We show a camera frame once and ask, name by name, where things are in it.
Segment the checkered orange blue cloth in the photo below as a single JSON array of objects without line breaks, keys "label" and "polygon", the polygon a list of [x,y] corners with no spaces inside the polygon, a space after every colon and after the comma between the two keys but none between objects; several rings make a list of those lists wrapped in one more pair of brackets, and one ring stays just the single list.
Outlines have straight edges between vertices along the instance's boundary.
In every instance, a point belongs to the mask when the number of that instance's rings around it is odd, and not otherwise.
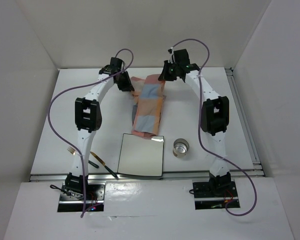
[{"label": "checkered orange blue cloth", "polygon": [[159,80],[159,74],[148,75],[145,79],[133,76],[131,92],[134,105],[132,108],[132,131],[135,136],[150,138],[158,135],[162,109],[164,105],[165,81]]}]

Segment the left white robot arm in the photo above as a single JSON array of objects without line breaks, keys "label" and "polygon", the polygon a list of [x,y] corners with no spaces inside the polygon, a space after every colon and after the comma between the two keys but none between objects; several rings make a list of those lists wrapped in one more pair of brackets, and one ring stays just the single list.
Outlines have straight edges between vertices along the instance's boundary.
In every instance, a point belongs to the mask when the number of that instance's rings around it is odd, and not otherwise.
[{"label": "left white robot arm", "polygon": [[74,149],[74,162],[65,180],[66,189],[78,200],[89,193],[89,157],[93,139],[102,124],[101,102],[113,85],[122,92],[133,91],[130,77],[124,69],[124,61],[112,57],[110,64],[99,71],[98,84],[74,103],[74,120],[77,128],[77,144]]}]

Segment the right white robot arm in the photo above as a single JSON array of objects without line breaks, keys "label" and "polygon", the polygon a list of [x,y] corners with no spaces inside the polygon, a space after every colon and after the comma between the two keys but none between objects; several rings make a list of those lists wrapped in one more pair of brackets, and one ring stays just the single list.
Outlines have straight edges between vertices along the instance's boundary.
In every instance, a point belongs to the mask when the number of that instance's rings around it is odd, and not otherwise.
[{"label": "right white robot arm", "polygon": [[210,194],[219,197],[231,185],[231,174],[226,157],[225,136],[230,121],[230,103],[227,96],[218,94],[201,75],[197,64],[191,63],[186,49],[168,50],[170,58],[164,61],[159,81],[182,81],[191,87],[199,98],[198,132],[205,133],[207,152],[214,156],[209,168]]}]

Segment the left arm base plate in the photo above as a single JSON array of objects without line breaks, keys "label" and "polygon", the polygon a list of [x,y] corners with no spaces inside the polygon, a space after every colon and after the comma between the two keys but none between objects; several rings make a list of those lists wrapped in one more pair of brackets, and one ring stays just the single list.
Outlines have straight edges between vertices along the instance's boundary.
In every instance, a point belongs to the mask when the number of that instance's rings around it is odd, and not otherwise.
[{"label": "left arm base plate", "polygon": [[[81,212],[84,204],[84,196],[81,193],[66,189],[63,183],[61,187],[55,187],[60,191],[57,212],[74,213]],[[105,199],[105,183],[90,184],[87,186],[86,205],[87,212],[103,212]]]}]

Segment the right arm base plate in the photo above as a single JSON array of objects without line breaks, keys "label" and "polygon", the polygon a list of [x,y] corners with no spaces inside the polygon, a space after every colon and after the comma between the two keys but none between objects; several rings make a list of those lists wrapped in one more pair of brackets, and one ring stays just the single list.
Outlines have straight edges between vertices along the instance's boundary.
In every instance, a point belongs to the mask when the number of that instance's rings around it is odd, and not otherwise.
[{"label": "right arm base plate", "polygon": [[226,204],[229,209],[241,207],[234,181],[217,191],[212,191],[208,182],[193,182],[188,192],[194,197],[196,210],[224,209]]}]

